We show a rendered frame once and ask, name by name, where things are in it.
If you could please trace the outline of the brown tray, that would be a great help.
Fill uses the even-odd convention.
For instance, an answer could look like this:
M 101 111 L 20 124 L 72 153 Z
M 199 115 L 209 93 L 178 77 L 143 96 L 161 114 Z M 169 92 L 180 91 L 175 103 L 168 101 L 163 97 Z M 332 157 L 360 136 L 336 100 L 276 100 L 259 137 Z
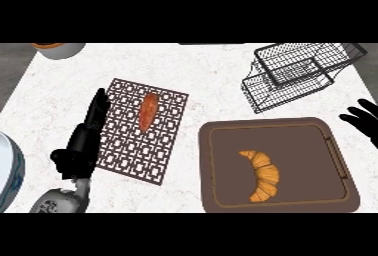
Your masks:
M 267 154 L 279 170 L 277 194 L 262 202 L 243 150 Z M 203 210 L 240 212 L 352 212 L 360 197 L 326 123 L 314 118 L 208 122 L 199 129 Z

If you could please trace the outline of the golden croissant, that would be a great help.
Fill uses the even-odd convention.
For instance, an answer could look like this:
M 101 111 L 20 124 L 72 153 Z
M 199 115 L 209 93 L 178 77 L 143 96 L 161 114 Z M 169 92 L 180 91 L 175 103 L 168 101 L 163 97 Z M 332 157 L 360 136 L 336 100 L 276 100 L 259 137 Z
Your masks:
M 255 175 L 257 184 L 249 201 L 252 203 L 264 202 L 277 194 L 277 183 L 280 181 L 279 169 L 265 153 L 255 150 L 242 150 L 239 155 L 249 160 Z

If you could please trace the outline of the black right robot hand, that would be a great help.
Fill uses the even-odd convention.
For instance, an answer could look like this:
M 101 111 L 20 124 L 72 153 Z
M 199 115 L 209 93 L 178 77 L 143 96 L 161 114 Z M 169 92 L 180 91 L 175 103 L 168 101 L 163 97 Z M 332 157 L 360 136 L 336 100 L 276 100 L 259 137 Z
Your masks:
M 378 105 L 366 99 L 357 103 L 360 107 L 348 107 L 348 114 L 341 114 L 339 119 L 361 132 L 378 149 Z

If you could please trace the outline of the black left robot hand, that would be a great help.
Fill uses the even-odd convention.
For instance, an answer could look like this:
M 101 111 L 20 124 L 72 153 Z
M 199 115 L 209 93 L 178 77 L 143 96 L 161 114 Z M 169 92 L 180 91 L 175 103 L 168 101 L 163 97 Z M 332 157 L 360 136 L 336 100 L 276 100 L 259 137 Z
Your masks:
M 99 88 L 88 106 L 84 122 L 73 129 L 66 148 L 56 149 L 50 154 L 50 159 L 63 179 L 88 179 L 91 177 L 109 106 L 110 102 L 104 89 Z

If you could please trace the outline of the white and blue bowl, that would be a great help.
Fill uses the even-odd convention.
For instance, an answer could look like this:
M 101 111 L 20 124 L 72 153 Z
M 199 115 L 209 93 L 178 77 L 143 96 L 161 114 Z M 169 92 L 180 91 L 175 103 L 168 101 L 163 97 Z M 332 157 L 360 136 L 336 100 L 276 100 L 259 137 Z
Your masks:
M 11 138 L 0 132 L 0 213 L 10 206 L 25 177 L 25 159 Z

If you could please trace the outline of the brown patterned placemat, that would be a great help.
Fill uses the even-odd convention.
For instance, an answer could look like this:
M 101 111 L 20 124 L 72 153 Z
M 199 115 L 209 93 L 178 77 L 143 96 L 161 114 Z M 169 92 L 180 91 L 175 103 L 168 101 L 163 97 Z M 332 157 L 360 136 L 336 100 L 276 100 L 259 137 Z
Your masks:
M 138 113 L 147 93 L 158 96 L 146 131 Z M 115 78 L 106 90 L 110 108 L 101 130 L 97 167 L 161 185 L 189 95 Z

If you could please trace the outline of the grey pot with orange rim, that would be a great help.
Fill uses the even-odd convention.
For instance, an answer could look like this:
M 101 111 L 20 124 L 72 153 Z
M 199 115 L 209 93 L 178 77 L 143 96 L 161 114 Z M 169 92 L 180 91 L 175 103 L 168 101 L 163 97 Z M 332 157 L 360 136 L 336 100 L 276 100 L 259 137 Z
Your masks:
M 51 60 L 72 57 L 84 48 L 84 43 L 32 43 L 41 55 Z

